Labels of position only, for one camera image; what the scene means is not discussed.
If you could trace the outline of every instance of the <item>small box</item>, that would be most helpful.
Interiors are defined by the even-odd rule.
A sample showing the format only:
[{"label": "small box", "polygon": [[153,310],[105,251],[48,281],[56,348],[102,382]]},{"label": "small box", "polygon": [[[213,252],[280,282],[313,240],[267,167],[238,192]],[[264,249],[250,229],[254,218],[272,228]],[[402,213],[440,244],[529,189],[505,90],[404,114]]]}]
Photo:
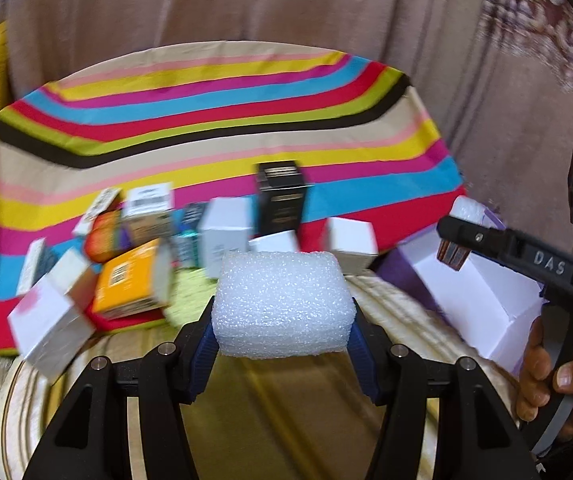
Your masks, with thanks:
[{"label": "small box", "polygon": [[155,238],[169,238],[173,230],[170,183],[131,189],[122,207],[122,220],[135,246]]},{"label": "small box", "polygon": [[298,253],[295,231],[282,231],[272,235],[249,240],[249,248],[254,253]]},{"label": "small box", "polygon": [[24,296],[33,285],[35,285],[42,276],[44,276],[55,265],[55,254],[46,244],[46,238],[33,240],[28,246],[16,296]]},{"label": "small box", "polygon": [[377,242],[371,222],[329,218],[326,250],[337,258],[343,274],[362,274],[377,256]]},{"label": "small box", "polygon": [[93,313],[115,319],[168,306],[171,264],[169,242],[163,238],[109,261],[100,273]]},{"label": "small box", "polygon": [[95,218],[105,211],[115,210],[120,202],[122,202],[122,196],[119,187],[107,187],[100,191],[100,194],[95,197],[95,200],[93,200],[93,203],[89,206],[86,213],[84,213],[80,221],[73,228],[73,235],[87,236],[90,233]]},{"label": "small box", "polygon": [[258,164],[257,181],[260,236],[297,231],[309,186],[295,161]]},{"label": "small box", "polygon": [[199,266],[198,225],[205,209],[206,202],[187,204],[180,222],[180,233],[171,238],[180,267],[184,269]]},{"label": "small box", "polygon": [[253,234],[250,199],[214,198],[198,225],[200,263],[209,278],[219,278],[226,251],[248,250]]},{"label": "small box", "polygon": [[31,288],[8,319],[22,357],[52,383],[94,332],[90,321],[48,276]]},{"label": "small box", "polygon": [[68,249],[49,271],[48,277],[81,311],[93,300],[98,274],[89,259],[77,249]]}]

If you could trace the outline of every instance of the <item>foam sponge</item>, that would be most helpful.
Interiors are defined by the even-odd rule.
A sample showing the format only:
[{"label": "foam sponge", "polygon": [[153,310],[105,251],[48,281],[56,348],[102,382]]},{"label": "foam sponge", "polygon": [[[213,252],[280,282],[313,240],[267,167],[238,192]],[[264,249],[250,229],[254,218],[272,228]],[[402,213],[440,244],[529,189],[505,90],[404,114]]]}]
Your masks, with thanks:
[{"label": "foam sponge", "polygon": [[212,313],[225,355],[256,359],[346,348],[355,306],[330,253],[226,253]]}]

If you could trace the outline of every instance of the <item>white box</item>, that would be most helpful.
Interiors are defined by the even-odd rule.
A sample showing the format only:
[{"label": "white box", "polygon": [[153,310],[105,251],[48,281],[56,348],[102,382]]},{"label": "white box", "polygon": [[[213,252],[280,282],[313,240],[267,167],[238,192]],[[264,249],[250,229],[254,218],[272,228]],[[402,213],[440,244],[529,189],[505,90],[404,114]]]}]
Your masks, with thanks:
[{"label": "white box", "polygon": [[173,193],[170,182],[129,190],[122,206],[122,220],[135,246],[155,238],[168,238],[173,229]]},{"label": "white box", "polygon": [[208,278],[219,278],[226,251],[248,250],[253,235],[251,202],[246,197],[214,198],[198,225],[200,263]]},{"label": "white box", "polygon": [[9,314],[22,358],[52,383],[94,332],[93,325],[47,276]]},{"label": "white box", "polygon": [[24,296],[54,265],[55,254],[46,244],[46,238],[33,240],[22,264],[16,296]]},{"label": "white box", "polygon": [[362,274],[377,256],[371,222],[332,217],[325,236],[326,250],[337,258],[343,274]]},{"label": "white box", "polygon": [[73,236],[88,236],[95,218],[97,218],[100,213],[105,212],[114,202],[116,203],[114,207],[117,206],[119,193],[119,187],[106,187],[100,191],[95,197],[95,200],[93,200],[93,203],[86,210],[86,213],[82,215],[80,221],[78,221],[73,228]]},{"label": "white box", "polygon": [[93,300],[98,274],[89,259],[77,249],[68,249],[47,275],[51,283],[71,298],[81,311]]},{"label": "white box", "polygon": [[254,253],[298,253],[295,231],[282,231],[272,235],[249,240],[250,250]]},{"label": "white box", "polygon": [[477,254],[453,270],[438,261],[439,244],[433,228],[398,249],[464,341],[514,371],[541,311],[539,283]]}]

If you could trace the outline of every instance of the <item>beige curtain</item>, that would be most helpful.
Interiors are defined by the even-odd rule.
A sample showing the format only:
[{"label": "beige curtain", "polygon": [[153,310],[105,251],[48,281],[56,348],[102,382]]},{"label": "beige curtain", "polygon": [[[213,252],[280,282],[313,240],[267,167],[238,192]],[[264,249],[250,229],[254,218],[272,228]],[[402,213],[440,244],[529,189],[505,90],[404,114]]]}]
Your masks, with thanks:
[{"label": "beige curtain", "polygon": [[573,10],[566,0],[4,0],[16,96],[164,44],[260,40],[409,73],[473,197],[569,248]]}]

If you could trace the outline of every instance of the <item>cardboard box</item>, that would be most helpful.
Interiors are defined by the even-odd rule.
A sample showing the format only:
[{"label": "cardboard box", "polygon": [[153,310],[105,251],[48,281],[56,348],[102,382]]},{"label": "cardboard box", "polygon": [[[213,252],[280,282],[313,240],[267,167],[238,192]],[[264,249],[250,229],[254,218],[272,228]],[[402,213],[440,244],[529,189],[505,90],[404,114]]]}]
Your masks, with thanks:
[{"label": "cardboard box", "polygon": [[81,311],[93,300],[98,274],[89,259],[77,249],[68,249],[49,271],[48,277]]},{"label": "cardboard box", "polygon": [[187,204],[182,211],[180,232],[171,238],[180,267],[184,269],[199,266],[198,225],[205,209],[206,202]]},{"label": "cardboard box", "polygon": [[162,238],[109,261],[100,273],[93,313],[115,319],[168,306],[171,264],[170,244]]},{"label": "cardboard box", "polygon": [[249,248],[254,253],[298,253],[295,231],[282,231],[272,235],[249,240]]},{"label": "cardboard box", "polygon": [[22,263],[18,288],[15,291],[16,296],[24,296],[42,276],[53,268],[55,261],[55,253],[46,244],[46,238],[33,240],[28,246],[24,263]]},{"label": "cardboard box", "polygon": [[122,206],[122,220],[135,246],[175,234],[172,213],[169,182],[129,190]]},{"label": "cardboard box", "polygon": [[306,191],[300,168],[293,160],[258,164],[258,232],[260,236],[297,231]]},{"label": "cardboard box", "polygon": [[541,311],[540,284],[477,254],[453,270],[438,261],[439,246],[432,227],[397,248],[464,341],[514,372]]},{"label": "cardboard box", "polygon": [[52,383],[94,332],[93,325],[48,276],[9,314],[20,355]]},{"label": "cardboard box", "polygon": [[107,187],[100,191],[100,194],[95,197],[86,213],[82,215],[80,221],[73,228],[73,235],[87,236],[95,218],[105,211],[113,211],[120,205],[120,202],[122,202],[122,196],[119,187]]},{"label": "cardboard box", "polygon": [[332,217],[327,220],[325,247],[337,258],[343,274],[358,276],[377,256],[371,222]]},{"label": "cardboard box", "polygon": [[208,278],[219,278],[226,251],[248,250],[253,235],[250,199],[214,198],[198,225],[200,262]]}]

